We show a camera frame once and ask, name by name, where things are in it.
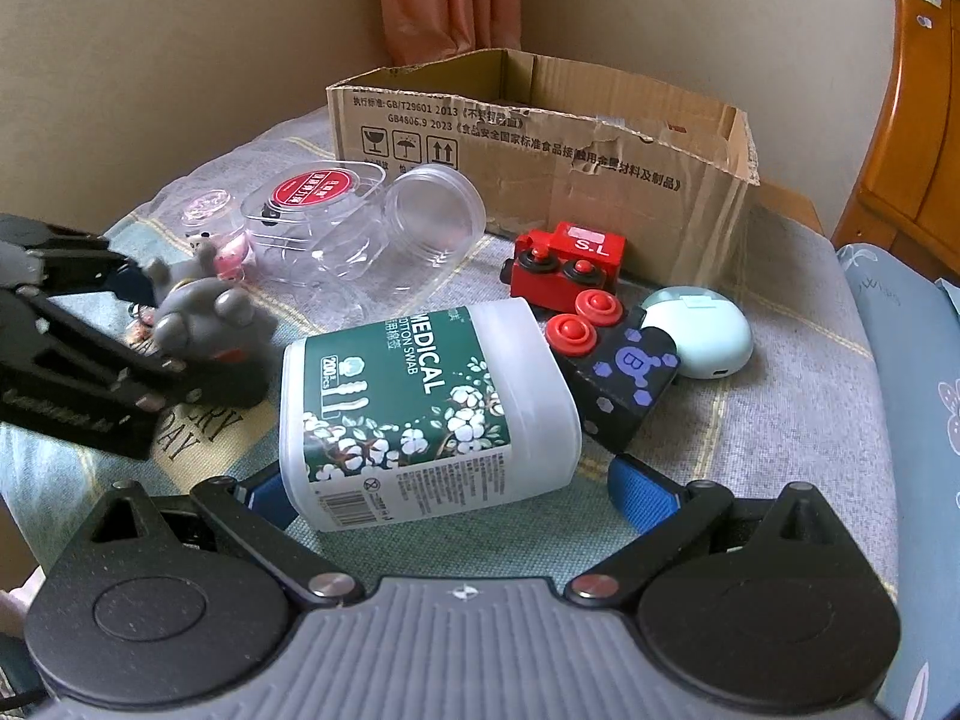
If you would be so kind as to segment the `clear plastic jar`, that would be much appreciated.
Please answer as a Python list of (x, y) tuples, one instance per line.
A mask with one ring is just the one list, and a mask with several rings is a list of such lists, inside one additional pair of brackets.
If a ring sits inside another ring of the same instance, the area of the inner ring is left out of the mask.
[(402, 316), (464, 261), (485, 227), (482, 195), (462, 172), (420, 164), (317, 241), (311, 284), (348, 316)]

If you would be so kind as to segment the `clear jar with red label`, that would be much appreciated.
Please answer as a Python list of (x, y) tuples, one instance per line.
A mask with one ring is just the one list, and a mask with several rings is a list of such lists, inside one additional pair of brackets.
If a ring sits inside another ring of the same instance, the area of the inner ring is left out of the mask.
[(386, 177), (376, 163), (313, 161), (249, 193), (241, 211), (257, 277), (291, 281), (314, 245), (371, 200)]

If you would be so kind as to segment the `black toy block red wheels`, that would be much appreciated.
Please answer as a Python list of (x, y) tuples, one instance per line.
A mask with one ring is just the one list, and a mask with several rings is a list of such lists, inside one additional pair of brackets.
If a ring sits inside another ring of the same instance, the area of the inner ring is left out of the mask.
[(578, 406), (583, 431), (612, 454), (628, 449), (679, 373), (669, 333), (644, 327), (646, 310), (603, 289), (586, 289), (571, 314), (556, 314), (544, 335)]

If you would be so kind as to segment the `grey patterned table cloth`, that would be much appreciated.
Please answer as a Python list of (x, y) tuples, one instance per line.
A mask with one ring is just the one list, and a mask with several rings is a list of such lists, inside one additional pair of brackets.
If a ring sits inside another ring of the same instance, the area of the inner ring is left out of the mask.
[[(735, 376), (679, 380), (643, 422), (633, 454), (671, 478), (708, 478), (747, 497), (815, 484), (885, 583), (898, 578), (896, 504), (874, 358), (827, 239), (754, 208), (724, 293), (754, 333)], [(207, 476), (247, 476), (277, 456), (278, 408), (167, 413), (153, 455), (132, 461), (5, 427), (2, 494), (50, 566), (112, 483), (179, 494)], [(363, 582), (384, 575), (548, 575), (566, 582), (630, 541), (607, 495), (608, 453), (586, 442), (556, 493), (393, 527), (291, 535)]]

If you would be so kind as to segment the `small jar with pink contents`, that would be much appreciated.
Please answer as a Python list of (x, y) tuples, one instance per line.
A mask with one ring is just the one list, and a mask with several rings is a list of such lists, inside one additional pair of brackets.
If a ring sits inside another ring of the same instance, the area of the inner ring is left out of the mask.
[(241, 204), (235, 195), (223, 188), (203, 192), (182, 205), (179, 223), (192, 247), (202, 241), (215, 246), (217, 255), (213, 263), (218, 277), (224, 280), (242, 277), (242, 266), (251, 246)]

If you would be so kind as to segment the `open cardboard box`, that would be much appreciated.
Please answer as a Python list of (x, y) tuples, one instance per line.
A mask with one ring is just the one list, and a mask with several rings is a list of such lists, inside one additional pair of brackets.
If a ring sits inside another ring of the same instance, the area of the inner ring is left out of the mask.
[(329, 86), (327, 106), (342, 160), (391, 177), (454, 167), (482, 195), (493, 234), (562, 221), (620, 234), (625, 270), (651, 283), (718, 286), (760, 182), (742, 109), (522, 50), (366, 71)]

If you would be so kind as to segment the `red wooden toy train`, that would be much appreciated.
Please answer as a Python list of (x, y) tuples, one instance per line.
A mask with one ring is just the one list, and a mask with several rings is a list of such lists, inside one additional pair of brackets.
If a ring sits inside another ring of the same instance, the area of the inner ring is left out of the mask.
[(514, 241), (500, 280), (513, 298), (540, 309), (573, 312), (586, 289), (613, 293), (626, 252), (626, 239), (613, 232), (562, 221), (553, 231), (532, 229)]

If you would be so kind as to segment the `mint green round case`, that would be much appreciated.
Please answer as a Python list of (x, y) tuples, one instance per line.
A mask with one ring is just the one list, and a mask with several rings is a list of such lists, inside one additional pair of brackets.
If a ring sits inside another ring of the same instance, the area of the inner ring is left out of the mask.
[(747, 317), (729, 298), (701, 286), (658, 289), (641, 302), (644, 327), (659, 328), (675, 344), (679, 374), (711, 380), (732, 376), (754, 354)]

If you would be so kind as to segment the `light blue floral pillow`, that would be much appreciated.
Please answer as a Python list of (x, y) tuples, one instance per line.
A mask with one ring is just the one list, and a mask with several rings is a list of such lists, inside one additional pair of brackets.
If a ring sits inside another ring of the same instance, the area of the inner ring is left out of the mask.
[(871, 345), (892, 452), (900, 650), (880, 691), (898, 718), (958, 715), (958, 286), (872, 244), (838, 260)]

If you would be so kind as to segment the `white medical cotton swab box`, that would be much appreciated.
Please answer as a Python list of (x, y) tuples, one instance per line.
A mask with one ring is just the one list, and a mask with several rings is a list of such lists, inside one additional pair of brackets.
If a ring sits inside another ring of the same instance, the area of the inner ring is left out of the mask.
[(521, 298), (313, 335), (283, 353), (278, 468), (316, 532), (553, 493), (582, 451), (573, 395)]

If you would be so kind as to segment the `orange wooden headboard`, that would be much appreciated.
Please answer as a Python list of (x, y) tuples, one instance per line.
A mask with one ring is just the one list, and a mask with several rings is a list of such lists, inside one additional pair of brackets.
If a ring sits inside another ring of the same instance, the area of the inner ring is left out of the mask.
[(832, 243), (958, 280), (958, 0), (893, 0), (892, 70)]

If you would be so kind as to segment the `grey elephant toy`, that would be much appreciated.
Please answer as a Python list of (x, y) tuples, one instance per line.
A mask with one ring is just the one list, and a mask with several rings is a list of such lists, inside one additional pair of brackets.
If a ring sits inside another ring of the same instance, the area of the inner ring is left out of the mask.
[(222, 280), (218, 249), (200, 241), (189, 259), (155, 259), (143, 269), (153, 286), (153, 344), (184, 361), (239, 362), (267, 353), (277, 319), (240, 281)]

